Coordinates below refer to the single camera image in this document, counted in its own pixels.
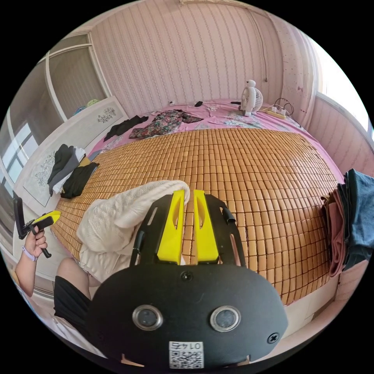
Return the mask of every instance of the white curtain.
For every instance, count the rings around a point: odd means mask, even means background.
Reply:
[[[316,55],[309,38],[302,31],[273,14],[268,16],[273,21],[282,47],[282,97],[294,107],[295,121],[308,130],[318,88]]]

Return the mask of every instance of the qr code sticker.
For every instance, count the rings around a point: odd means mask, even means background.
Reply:
[[[171,369],[202,369],[204,349],[202,342],[170,342],[169,363]]]

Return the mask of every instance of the purple watch strap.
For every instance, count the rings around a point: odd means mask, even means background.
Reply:
[[[32,261],[36,261],[38,257],[35,257],[34,255],[30,254],[25,247],[22,247],[22,250],[24,254]]]

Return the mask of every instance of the yellow robot finger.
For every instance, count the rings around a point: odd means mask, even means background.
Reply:
[[[198,263],[217,263],[219,252],[205,193],[201,190],[194,190],[194,223]]]
[[[180,265],[183,240],[184,190],[175,191],[162,234],[157,258]]]

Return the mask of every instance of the power strip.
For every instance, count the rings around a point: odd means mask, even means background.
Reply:
[[[285,115],[280,114],[280,113],[275,113],[275,112],[273,112],[272,110],[267,110],[267,111],[266,111],[266,114],[269,114],[270,116],[273,116],[273,117],[280,118],[280,119],[282,119],[282,120],[285,120],[285,119],[286,119],[286,116],[285,116]]]

